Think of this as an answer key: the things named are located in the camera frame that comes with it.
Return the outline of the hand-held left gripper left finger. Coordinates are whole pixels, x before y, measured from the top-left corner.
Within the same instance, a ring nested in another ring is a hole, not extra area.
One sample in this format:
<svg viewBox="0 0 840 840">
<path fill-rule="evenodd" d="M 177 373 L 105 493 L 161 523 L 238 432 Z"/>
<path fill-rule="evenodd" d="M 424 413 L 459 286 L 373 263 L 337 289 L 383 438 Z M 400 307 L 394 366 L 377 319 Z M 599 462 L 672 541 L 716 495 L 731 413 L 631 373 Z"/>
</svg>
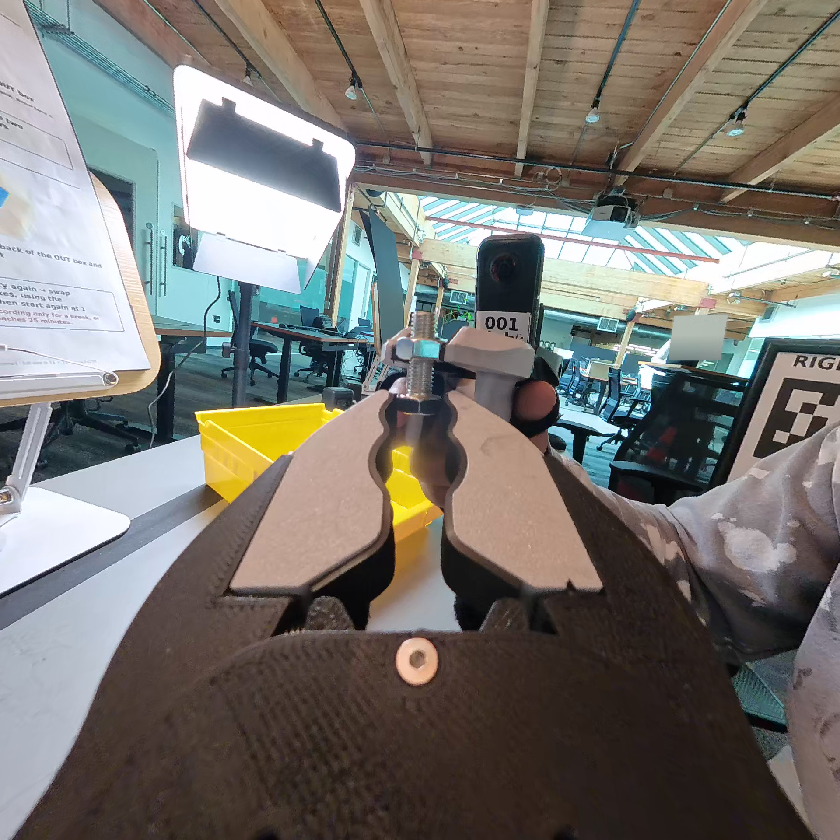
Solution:
<svg viewBox="0 0 840 840">
<path fill-rule="evenodd" d="M 320 597 L 364 629 L 396 567 L 392 470 L 394 397 L 377 392 L 323 426 L 290 457 L 231 579 L 236 595 Z"/>
</svg>

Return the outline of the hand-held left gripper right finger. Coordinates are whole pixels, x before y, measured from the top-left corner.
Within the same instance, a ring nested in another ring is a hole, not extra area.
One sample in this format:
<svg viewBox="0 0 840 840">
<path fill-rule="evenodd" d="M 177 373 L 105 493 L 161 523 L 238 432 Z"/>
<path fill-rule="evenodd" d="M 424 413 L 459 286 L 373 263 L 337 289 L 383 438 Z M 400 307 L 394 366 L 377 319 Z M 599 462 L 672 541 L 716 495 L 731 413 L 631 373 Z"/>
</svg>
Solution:
<svg viewBox="0 0 840 840">
<path fill-rule="evenodd" d="M 444 504 L 442 572 L 462 631 L 510 606 L 536 631 L 603 614 L 602 507 L 560 464 L 466 395 L 447 396 L 455 477 Z"/>
</svg>

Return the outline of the steel bolt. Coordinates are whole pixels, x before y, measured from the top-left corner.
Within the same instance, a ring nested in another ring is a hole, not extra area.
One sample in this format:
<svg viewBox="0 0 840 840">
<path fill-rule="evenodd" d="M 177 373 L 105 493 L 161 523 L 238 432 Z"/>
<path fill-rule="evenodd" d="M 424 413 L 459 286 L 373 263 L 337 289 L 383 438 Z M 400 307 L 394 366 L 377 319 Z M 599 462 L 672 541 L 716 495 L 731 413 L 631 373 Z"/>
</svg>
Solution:
<svg viewBox="0 0 840 840">
<path fill-rule="evenodd" d="M 437 336 L 437 321 L 433 311 L 415 311 L 407 330 L 414 338 Z M 398 412 L 406 415 L 406 444 L 419 446 L 421 436 L 428 430 L 440 409 L 440 398 L 434 394 L 434 365 L 430 360 L 412 360 L 406 370 L 406 389 Z"/>
</svg>

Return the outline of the yellow plastic bin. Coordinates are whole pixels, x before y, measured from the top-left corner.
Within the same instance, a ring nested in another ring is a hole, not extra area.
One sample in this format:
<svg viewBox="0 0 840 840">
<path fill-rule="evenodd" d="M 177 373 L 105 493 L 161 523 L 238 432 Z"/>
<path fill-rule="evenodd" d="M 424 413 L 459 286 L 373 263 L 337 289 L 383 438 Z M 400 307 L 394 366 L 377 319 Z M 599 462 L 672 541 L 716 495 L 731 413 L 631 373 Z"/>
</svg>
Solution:
<svg viewBox="0 0 840 840">
<path fill-rule="evenodd" d="M 295 404 L 201 412 L 196 415 L 204 456 L 205 480 L 226 501 L 233 501 L 282 456 L 292 456 L 339 410 L 321 404 Z M 408 465 L 407 448 L 391 451 L 395 476 L 385 480 L 393 511 L 396 541 L 423 530 L 442 516 L 426 499 Z"/>
</svg>

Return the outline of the person's right forearm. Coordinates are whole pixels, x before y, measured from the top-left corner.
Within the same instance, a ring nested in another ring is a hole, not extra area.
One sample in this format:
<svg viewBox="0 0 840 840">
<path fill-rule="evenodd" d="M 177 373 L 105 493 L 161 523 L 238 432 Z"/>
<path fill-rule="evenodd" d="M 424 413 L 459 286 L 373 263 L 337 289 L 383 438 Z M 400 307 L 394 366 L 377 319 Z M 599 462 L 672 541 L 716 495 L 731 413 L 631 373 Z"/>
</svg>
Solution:
<svg viewBox="0 0 840 840">
<path fill-rule="evenodd" d="M 813 631 L 807 651 L 838 664 L 838 425 L 668 507 L 620 497 L 548 455 L 651 550 L 731 661 L 799 648 Z"/>
</svg>

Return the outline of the person's right hand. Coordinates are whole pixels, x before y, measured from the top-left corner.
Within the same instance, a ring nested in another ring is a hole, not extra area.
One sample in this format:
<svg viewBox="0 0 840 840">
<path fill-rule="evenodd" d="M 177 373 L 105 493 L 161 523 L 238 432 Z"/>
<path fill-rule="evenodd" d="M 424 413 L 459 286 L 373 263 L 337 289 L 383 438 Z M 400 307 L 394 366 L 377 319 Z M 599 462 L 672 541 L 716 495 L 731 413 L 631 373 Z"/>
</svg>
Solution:
<svg viewBox="0 0 840 840">
<path fill-rule="evenodd" d="M 550 429 L 560 418 L 560 399 L 546 381 L 525 381 L 514 395 L 511 424 L 545 456 L 550 451 Z"/>
</svg>

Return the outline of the black panel board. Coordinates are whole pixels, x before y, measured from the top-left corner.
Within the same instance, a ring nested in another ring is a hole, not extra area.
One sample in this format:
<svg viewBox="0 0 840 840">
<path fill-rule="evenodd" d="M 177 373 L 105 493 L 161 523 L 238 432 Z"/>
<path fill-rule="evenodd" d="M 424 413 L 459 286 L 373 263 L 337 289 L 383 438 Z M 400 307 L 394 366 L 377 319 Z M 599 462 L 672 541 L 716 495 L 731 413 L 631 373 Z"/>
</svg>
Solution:
<svg viewBox="0 0 840 840">
<path fill-rule="evenodd" d="M 361 211 L 360 215 L 374 258 L 377 291 L 375 312 L 380 340 L 384 343 L 405 326 L 405 298 L 396 236 L 372 211 Z"/>
</svg>

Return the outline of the black office chair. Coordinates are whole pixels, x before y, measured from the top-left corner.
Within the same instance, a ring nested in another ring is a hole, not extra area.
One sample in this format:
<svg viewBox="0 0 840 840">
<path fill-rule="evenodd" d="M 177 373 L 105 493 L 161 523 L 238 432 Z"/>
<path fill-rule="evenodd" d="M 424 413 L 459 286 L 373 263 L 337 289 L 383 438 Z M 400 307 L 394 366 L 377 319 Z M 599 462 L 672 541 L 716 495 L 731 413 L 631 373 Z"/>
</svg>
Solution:
<svg viewBox="0 0 840 840">
<path fill-rule="evenodd" d="M 230 341 L 223 343 L 222 356 L 233 358 L 237 349 L 239 304 L 236 294 L 232 290 L 227 293 L 227 300 L 233 316 L 233 335 Z M 278 348 L 275 344 L 256 338 L 256 328 L 251 328 L 248 336 L 248 385 L 256 385 L 256 373 L 258 371 L 265 373 L 269 379 L 278 378 L 278 373 L 266 367 L 267 356 L 277 352 Z"/>
<path fill-rule="evenodd" d="M 620 437 L 621 428 L 613 420 L 621 402 L 620 371 L 608 364 L 605 379 L 601 381 L 605 386 L 600 407 L 595 413 L 568 411 L 560 412 L 557 428 L 561 428 L 572 435 L 572 458 L 579 465 L 585 460 L 585 450 L 590 438 L 602 438 L 603 443 Z"/>
<path fill-rule="evenodd" d="M 309 328 L 332 336 L 340 336 L 340 331 L 333 326 L 330 316 L 324 313 L 316 316 L 309 325 Z M 299 353 L 309 357 L 310 363 L 295 371 L 294 376 L 296 378 L 303 376 L 303 378 L 308 380 L 312 375 L 321 376 L 329 374 L 332 354 L 323 349 L 322 342 L 301 342 L 299 344 Z"/>
</svg>

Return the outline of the wooden office desk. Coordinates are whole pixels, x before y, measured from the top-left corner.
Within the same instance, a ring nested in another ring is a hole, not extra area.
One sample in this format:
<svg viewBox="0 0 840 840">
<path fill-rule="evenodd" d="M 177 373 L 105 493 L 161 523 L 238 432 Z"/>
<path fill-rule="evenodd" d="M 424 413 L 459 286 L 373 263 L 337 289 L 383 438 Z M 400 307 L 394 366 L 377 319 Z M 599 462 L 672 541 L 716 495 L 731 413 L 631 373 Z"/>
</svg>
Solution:
<svg viewBox="0 0 840 840">
<path fill-rule="evenodd" d="M 175 440 L 175 369 L 177 357 L 184 360 L 199 350 L 207 349 L 207 339 L 229 340 L 233 334 L 218 328 L 178 321 L 153 315 L 152 323 L 159 340 L 161 364 L 156 377 L 156 394 L 147 414 L 151 426 L 150 446 L 169 444 Z"/>
<path fill-rule="evenodd" d="M 373 334 L 362 332 L 358 335 L 340 335 L 336 332 L 310 329 L 306 327 L 285 327 L 276 323 L 252 321 L 250 325 L 257 330 L 270 333 L 282 340 L 280 351 L 279 381 L 276 389 L 276 403 L 287 401 L 288 385 L 291 372 L 291 345 L 303 342 L 317 344 L 323 352 L 331 355 L 328 363 L 326 387 L 341 387 L 343 356 L 355 349 L 360 343 L 373 344 Z"/>
</svg>

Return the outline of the ceiling projector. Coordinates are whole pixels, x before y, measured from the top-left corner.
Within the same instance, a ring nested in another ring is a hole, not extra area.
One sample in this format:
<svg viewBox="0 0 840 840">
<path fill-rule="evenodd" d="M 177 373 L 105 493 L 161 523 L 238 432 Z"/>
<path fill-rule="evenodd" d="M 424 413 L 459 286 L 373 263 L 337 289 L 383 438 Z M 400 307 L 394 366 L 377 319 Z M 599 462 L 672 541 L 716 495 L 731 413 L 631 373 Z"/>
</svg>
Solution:
<svg viewBox="0 0 840 840">
<path fill-rule="evenodd" d="M 617 243 L 635 230 L 639 219 L 637 200 L 614 192 L 595 200 L 581 233 L 592 239 Z"/>
</svg>

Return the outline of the studio light on stand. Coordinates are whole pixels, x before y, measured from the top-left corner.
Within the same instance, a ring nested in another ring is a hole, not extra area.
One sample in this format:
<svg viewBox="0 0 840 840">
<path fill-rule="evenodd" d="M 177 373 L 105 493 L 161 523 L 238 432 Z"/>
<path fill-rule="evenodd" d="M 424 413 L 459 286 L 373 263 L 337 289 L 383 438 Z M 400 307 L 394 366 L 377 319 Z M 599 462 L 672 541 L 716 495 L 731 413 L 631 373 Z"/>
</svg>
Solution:
<svg viewBox="0 0 840 840">
<path fill-rule="evenodd" d="M 301 291 L 343 221 L 355 148 L 345 132 L 183 59 L 172 77 L 195 270 L 239 286 L 232 406 L 245 403 L 253 294 Z"/>
</svg>

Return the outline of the black mesh chair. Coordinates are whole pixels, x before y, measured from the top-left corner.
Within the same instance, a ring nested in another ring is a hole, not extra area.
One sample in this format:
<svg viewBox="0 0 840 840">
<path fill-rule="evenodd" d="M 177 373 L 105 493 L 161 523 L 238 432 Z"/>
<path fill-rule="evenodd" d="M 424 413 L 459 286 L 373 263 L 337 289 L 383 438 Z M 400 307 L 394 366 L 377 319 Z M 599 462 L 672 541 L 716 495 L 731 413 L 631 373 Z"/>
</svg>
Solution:
<svg viewBox="0 0 840 840">
<path fill-rule="evenodd" d="M 670 505 L 711 488 L 749 380 L 714 371 L 672 371 L 667 386 L 620 445 L 608 489 Z"/>
</svg>

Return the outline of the wooden document stand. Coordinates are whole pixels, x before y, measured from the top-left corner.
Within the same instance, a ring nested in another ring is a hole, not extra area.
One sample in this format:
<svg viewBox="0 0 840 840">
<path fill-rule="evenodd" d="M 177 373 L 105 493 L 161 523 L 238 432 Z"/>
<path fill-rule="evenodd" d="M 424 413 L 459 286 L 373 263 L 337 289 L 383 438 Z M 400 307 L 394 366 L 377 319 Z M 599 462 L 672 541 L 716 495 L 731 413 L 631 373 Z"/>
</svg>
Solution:
<svg viewBox="0 0 840 840">
<path fill-rule="evenodd" d="M 150 366 L 145 371 L 82 369 L 2 378 L 2 407 L 28 406 L 13 469 L 2 482 L 3 595 L 123 536 L 130 526 L 130 518 L 122 513 L 55 491 L 30 489 L 55 403 L 138 392 L 161 369 L 144 284 L 123 218 L 105 185 L 95 175 L 91 180 Z"/>
</svg>

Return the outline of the framed marker sign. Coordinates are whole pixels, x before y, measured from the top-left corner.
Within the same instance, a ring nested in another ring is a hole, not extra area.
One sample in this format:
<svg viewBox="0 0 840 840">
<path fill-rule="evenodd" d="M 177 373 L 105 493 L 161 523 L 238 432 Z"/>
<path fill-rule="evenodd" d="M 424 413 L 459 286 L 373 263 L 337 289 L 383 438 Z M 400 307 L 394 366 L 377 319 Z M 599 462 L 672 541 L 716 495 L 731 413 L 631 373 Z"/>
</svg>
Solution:
<svg viewBox="0 0 840 840">
<path fill-rule="evenodd" d="M 838 338 L 766 339 L 710 488 L 745 476 L 761 459 L 838 420 Z"/>
</svg>

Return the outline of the printed instruction sheet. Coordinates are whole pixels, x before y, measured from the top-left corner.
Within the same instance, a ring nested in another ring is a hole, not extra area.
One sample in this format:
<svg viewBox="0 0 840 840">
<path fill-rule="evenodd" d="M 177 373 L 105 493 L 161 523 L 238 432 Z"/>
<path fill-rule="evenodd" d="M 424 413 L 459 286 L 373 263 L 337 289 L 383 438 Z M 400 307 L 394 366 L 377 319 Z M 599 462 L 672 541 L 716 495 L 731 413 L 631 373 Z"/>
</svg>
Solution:
<svg viewBox="0 0 840 840">
<path fill-rule="evenodd" d="M 87 164 L 24 2 L 1 10 L 2 377 L 146 371 Z"/>
</svg>

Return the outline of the person's spotted sweatshirt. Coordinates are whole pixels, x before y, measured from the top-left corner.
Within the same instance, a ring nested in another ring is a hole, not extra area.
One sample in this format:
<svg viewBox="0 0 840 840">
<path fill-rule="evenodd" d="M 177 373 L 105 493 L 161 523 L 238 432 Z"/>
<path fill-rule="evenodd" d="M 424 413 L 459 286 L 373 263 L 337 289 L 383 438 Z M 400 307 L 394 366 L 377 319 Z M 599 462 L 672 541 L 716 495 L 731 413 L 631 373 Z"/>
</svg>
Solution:
<svg viewBox="0 0 840 840">
<path fill-rule="evenodd" d="M 786 701 L 793 763 L 817 838 L 839 838 L 839 594 L 824 593 L 794 658 Z"/>
</svg>

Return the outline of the black wall sign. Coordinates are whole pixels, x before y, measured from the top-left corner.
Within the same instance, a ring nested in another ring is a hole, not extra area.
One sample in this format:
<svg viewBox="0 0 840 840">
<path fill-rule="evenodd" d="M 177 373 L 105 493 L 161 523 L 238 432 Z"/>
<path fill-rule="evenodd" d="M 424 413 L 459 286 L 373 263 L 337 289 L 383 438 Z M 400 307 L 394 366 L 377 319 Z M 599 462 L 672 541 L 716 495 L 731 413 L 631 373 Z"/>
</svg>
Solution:
<svg viewBox="0 0 840 840">
<path fill-rule="evenodd" d="M 134 249 L 134 184 L 104 171 L 91 170 L 91 173 L 108 189 L 114 202 L 117 204 L 127 231 L 129 243 L 132 249 Z"/>
</svg>

